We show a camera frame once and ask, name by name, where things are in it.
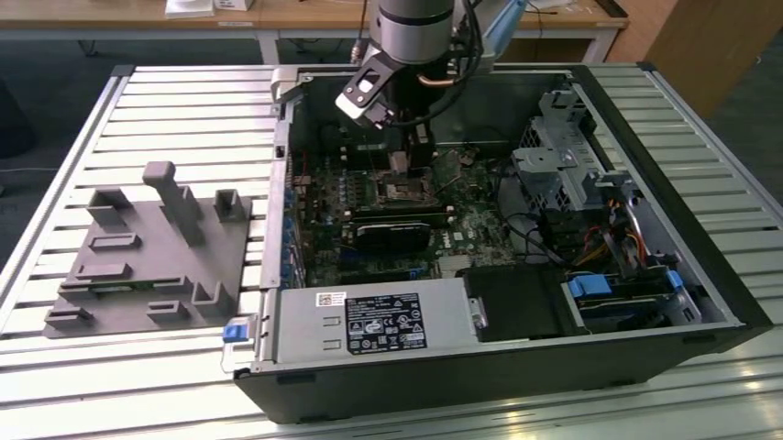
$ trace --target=power supply label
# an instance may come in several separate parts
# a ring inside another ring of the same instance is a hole
[[[345,298],[350,355],[426,348],[417,293]]]

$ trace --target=gray floor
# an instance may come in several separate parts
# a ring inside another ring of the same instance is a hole
[[[302,51],[282,43],[282,62],[345,62],[350,42],[304,44]],[[101,41],[97,56],[86,58],[76,42],[0,42],[0,78],[6,82],[37,132],[36,148],[0,159],[0,170],[56,168],[78,134],[110,69],[117,64],[256,64],[254,41]],[[760,63],[737,85],[716,117],[716,133],[783,201],[783,155],[779,139],[783,121],[783,34]],[[52,180],[50,171],[0,172],[0,267],[16,246],[26,222]]]

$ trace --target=blue latch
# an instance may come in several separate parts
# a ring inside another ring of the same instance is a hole
[[[672,287],[676,291],[679,291],[685,285],[676,270],[668,270],[665,272],[665,278],[669,279],[669,283],[672,284]]]
[[[573,298],[612,294],[612,287],[609,287],[607,277],[603,275],[579,275],[573,277],[573,280],[568,282],[568,289]]]
[[[222,342],[225,344],[244,341],[246,341],[246,324],[228,324],[222,327]]]

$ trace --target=barcode sticker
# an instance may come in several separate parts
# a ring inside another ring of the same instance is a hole
[[[345,293],[342,291],[322,291],[316,295],[316,307],[345,305]]]

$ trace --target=aluminum extrusion table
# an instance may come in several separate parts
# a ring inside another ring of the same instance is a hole
[[[272,67],[117,69],[0,275],[0,436],[124,438],[733,438],[783,429],[783,215],[655,72],[591,66],[652,157],[777,327],[641,385],[458,407],[276,425],[229,380],[220,328],[49,340],[52,307],[90,222],[92,189],[177,164],[194,194],[253,198],[240,314],[258,308],[273,154]],[[605,137],[608,155],[619,164]],[[232,359],[250,358],[234,352]]]

